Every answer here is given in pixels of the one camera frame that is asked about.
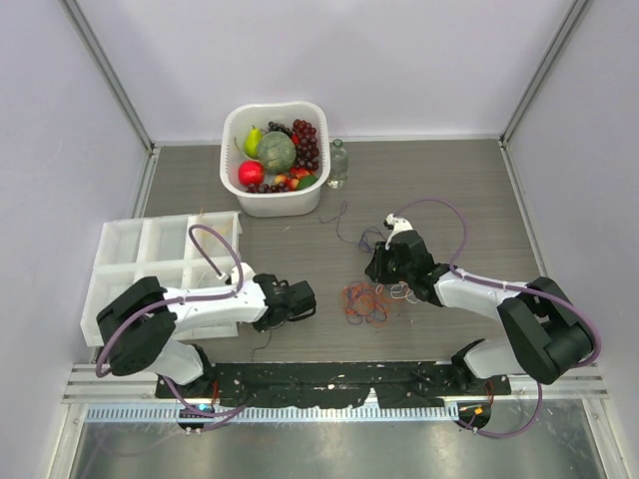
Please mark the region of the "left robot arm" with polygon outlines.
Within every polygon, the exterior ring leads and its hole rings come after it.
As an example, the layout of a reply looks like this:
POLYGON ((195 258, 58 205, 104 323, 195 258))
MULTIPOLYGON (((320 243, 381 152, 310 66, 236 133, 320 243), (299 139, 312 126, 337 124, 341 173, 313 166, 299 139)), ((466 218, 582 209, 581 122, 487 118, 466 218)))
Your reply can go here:
POLYGON ((213 392, 217 371, 204 350, 178 336, 226 323, 248 323, 259 332, 317 312, 306 281, 290 284, 273 274, 240 276, 222 286, 200 289, 163 287, 146 276, 122 292, 97 315, 104 347, 96 364, 100 378, 148 371, 158 376, 156 396, 174 391, 185 398, 213 392))

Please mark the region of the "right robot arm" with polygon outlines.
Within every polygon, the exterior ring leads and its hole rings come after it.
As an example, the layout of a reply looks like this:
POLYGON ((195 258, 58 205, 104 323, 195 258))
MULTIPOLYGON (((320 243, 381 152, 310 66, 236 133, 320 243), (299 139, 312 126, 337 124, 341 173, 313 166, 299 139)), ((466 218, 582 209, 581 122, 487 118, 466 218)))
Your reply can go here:
POLYGON ((596 351, 594 332, 553 280, 503 284, 452 270, 433 259, 415 231, 377 242, 364 274, 383 285, 403 282, 420 301, 501 324, 504 340, 479 339, 458 352, 462 362, 451 368, 450 379, 464 394, 500 374, 525 373, 549 385, 596 351))

